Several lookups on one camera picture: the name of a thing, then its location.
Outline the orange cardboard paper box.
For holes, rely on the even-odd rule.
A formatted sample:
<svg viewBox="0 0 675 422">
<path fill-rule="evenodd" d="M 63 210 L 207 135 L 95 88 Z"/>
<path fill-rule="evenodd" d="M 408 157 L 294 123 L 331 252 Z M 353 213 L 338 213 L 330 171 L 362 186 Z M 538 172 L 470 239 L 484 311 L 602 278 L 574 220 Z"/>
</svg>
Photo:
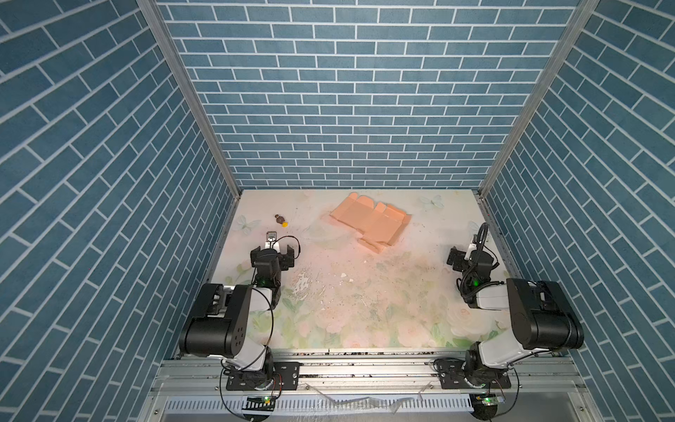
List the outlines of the orange cardboard paper box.
<svg viewBox="0 0 675 422">
<path fill-rule="evenodd" d="M 374 253 L 394 246 L 412 219 L 412 215 L 398 207 L 358 193 L 350 193 L 330 217 L 357 230 L 358 243 Z"/>
</svg>

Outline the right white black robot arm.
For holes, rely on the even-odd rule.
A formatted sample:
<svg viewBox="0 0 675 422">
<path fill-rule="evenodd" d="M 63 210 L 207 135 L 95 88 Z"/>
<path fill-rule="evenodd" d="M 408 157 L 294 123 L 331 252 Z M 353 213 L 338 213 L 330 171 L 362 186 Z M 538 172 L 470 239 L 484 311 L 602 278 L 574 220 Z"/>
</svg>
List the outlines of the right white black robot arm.
<svg viewBox="0 0 675 422">
<path fill-rule="evenodd" d="M 538 353 L 579 349 L 584 329 L 557 282 L 490 275 L 497 260 L 483 247 L 452 248 L 448 265 L 460 277 L 458 291 L 465 304 L 481 311 L 507 311 L 511 328 L 493 339 L 476 342 L 465 354 L 465 376 L 503 374 L 508 367 Z"/>
</svg>

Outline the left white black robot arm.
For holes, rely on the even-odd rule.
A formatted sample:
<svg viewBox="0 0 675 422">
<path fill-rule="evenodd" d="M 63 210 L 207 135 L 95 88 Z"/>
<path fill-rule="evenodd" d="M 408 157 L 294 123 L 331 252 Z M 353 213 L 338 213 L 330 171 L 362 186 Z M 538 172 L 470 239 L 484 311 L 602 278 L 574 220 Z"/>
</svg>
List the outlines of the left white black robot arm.
<svg viewBox="0 0 675 422">
<path fill-rule="evenodd" d="M 302 248 L 282 252 L 277 241 L 251 251 L 249 285 L 226 288 L 207 283 L 200 291 L 179 335 L 179 351 L 198 357 L 223 359 L 226 369 L 242 376 L 270 379 L 274 374 L 267 343 L 247 337 L 251 311 L 274 312 L 281 299 L 281 276 L 295 266 Z"/>
</svg>

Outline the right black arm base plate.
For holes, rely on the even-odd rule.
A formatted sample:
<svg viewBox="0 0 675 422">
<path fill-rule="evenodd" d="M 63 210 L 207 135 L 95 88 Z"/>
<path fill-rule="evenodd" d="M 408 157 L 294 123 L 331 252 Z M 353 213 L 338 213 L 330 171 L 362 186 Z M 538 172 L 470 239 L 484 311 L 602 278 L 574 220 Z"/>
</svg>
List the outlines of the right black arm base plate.
<svg viewBox="0 0 675 422">
<path fill-rule="evenodd" d="M 512 386 L 506 369 L 491 369 L 476 362 L 457 358 L 439 358 L 432 363 L 443 390 L 509 389 Z"/>
</svg>

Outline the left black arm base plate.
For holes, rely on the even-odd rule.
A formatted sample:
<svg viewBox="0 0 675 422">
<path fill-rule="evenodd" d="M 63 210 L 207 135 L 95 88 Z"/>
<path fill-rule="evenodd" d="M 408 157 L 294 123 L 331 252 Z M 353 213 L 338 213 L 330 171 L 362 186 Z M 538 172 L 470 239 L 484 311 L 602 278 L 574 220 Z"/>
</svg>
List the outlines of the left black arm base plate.
<svg viewBox="0 0 675 422">
<path fill-rule="evenodd" d="M 300 367 L 299 362 L 274 362 L 256 371 L 229 369 L 226 371 L 225 390 L 268 390 L 273 384 L 276 390 L 297 390 Z"/>
</svg>

